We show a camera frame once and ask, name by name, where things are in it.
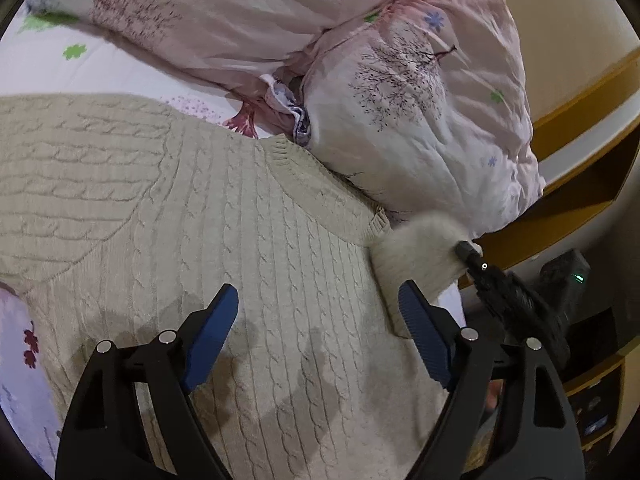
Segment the floral bed sheet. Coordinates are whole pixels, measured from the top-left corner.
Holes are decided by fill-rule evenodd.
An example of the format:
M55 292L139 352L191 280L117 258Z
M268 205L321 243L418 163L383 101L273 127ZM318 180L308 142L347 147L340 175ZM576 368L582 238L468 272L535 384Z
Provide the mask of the floral bed sheet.
M223 284L239 315L195 408L238 479L270 479L281 445L273 253L291 209L265 145L221 100L85 26L1 43L2 399L52 464L53 433L96 343L173 328Z

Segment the wooden shelf with clutter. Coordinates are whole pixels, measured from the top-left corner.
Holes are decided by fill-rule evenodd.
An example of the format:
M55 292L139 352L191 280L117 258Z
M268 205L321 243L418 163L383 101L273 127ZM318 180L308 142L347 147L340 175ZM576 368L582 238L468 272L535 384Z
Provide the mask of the wooden shelf with clutter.
M608 454L639 407L639 337L565 385L585 460Z

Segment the beige cable-knit sweater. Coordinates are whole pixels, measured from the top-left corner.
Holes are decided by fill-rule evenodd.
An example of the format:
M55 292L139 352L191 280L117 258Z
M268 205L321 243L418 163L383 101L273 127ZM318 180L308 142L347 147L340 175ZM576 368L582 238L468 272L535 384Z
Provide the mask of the beige cable-knit sweater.
M237 479L401 479L444 405L369 263L384 212L301 148L133 96L1 101L1 407L52 470L96 344L144 344L224 284L192 402Z

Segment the white floral pillow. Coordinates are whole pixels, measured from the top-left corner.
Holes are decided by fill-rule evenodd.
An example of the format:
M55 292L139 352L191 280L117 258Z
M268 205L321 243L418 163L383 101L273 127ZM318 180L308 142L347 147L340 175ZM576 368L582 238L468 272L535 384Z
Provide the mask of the white floral pillow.
M525 81L506 0L395 0L316 45L308 148L394 221L496 232L544 192Z

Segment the yellow wooden bed frame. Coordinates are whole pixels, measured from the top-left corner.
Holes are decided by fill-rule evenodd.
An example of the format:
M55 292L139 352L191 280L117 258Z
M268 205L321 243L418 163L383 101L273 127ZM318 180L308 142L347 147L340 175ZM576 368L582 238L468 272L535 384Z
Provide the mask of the yellow wooden bed frame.
M504 270L559 246L620 195L639 151L639 51L536 120L532 148L547 181L544 197L478 240Z

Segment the pink floral quilt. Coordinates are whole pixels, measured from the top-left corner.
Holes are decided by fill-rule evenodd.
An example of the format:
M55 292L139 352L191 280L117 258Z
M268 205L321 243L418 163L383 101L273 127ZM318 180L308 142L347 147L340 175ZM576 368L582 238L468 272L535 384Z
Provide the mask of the pink floral quilt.
M328 30L386 0L26 0L27 30L87 23L239 96L229 125L254 133L262 110L302 145L309 119L283 82L288 64Z

